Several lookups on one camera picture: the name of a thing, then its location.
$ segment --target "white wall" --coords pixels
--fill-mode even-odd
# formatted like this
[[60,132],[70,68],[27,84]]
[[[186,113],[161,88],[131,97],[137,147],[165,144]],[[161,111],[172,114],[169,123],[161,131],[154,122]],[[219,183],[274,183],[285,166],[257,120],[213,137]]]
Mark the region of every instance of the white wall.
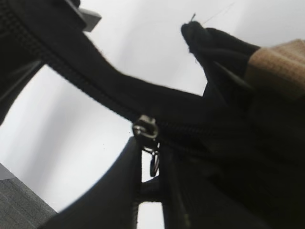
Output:
[[[88,36],[116,68],[194,94],[202,94],[206,82],[180,34],[180,26],[194,13],[204,26],[267,46],[305,38],[304,6],[303,0],[82,3],[102,15]],[[131,135],[130,126],[44,67],[0,128],[0,163],[60,211],[107,171]]]

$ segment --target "zipper pull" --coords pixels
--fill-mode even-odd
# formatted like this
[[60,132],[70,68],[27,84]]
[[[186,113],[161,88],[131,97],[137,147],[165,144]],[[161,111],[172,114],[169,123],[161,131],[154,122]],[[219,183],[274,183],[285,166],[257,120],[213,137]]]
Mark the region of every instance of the zipper pull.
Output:
[[159,128],[154,118],[142,115],[132,125],[134,137],[142,145],[142,150],[152,155],[150,163],[150,176],[155,177],[159,169],[159,147],[160,143],[156,138]]

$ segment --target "gray surface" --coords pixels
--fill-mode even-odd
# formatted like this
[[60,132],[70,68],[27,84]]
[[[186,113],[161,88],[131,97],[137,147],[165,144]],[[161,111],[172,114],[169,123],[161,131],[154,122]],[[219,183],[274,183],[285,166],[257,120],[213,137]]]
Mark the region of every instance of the gray surface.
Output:
[[0,180],[11,179],[15,176],[2,164],[0,164]]
[[0,181],[0,229],[36,229],[54,214],[17,178]]

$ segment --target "tan fabric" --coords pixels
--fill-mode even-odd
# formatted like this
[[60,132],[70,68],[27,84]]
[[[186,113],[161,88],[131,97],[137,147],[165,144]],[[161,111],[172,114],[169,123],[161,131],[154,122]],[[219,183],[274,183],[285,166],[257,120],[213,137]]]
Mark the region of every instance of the tan fabric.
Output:
[[295,40],[259,49],[250,58],[245,81],[290,99],[305,95],[305,42]]

